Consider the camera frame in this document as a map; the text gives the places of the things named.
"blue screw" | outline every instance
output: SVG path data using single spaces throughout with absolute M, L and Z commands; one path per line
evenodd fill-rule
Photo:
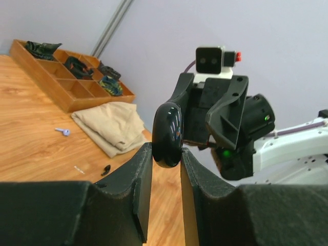
M 64 136 L 69 136 L 71 134 L 71 131 L 68 129 L 55 128 L 55 131 L 62 132 Z

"metal pole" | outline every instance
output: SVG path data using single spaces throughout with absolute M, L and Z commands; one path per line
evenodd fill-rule
M 128 8 L 132 4 L 133 0 L 122 0 L 117 7 L 113 17 L 109 21 L 109 23 L 106 26 L 106 29 L 104 30 L 103 34 L 99 38 L 96 46 L 92 50 L 91 55 L 95 56 L 97 58 L 100 57 L 102 52 L 104 51 L 107 43 L 112 38 L 114 32 L 116 31 L 118 25 L 122 21 L 125 13 L 127 12 Z

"small white stick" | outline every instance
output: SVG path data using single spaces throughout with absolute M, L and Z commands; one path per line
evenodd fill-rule
M 77 166 L 74 166 L 75 167 L 75 169 L 77 169 L 80 173 L 83 173 L 83 174 L 85 174 L 85 172 L 83 172 L 80 168 L 78 168 Z

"camera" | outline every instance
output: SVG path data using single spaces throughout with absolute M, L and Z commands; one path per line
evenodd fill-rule
M 198 47 L 196 71 L 203 74 L 220 74 L 223 67 L 234 67 L 241 61 L 241 53 L 225 51 L 224 47 Z

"black camera module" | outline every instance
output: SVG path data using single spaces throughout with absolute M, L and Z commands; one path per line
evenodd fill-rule
M 219 74 L 223 64 L 223 50 L 220 47 L 199 47 L 196 49 L 196 71 Z

